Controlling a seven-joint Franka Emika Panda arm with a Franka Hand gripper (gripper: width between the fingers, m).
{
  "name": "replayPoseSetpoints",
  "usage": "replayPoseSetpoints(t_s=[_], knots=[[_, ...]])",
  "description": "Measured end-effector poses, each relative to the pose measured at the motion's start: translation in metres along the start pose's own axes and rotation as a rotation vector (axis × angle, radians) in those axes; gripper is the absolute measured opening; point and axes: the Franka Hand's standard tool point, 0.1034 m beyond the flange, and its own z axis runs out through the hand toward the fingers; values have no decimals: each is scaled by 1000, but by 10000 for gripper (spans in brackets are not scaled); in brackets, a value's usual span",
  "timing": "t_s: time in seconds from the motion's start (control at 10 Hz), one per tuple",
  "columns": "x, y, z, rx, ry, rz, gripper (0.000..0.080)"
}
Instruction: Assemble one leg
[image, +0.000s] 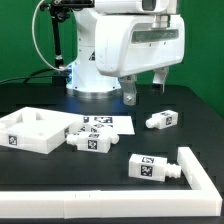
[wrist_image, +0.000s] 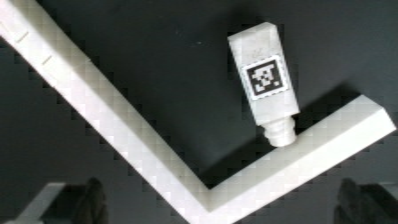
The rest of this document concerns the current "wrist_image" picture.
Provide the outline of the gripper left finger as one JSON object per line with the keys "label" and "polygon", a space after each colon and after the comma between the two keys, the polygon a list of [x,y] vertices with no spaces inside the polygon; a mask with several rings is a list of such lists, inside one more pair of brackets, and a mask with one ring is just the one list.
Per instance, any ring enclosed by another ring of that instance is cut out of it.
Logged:
{"label": "gripper left finger", "polygon": [[49,183],[18,217],[6,224],[109,224],[104,184]]}

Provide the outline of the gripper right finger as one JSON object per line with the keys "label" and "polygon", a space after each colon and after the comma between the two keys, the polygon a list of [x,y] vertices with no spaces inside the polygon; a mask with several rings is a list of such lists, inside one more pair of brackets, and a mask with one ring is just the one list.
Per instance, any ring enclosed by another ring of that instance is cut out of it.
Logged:
{"label": "gripper right finger", "polygon": [[398,224],[398,183],[342,181],[335,224]]}

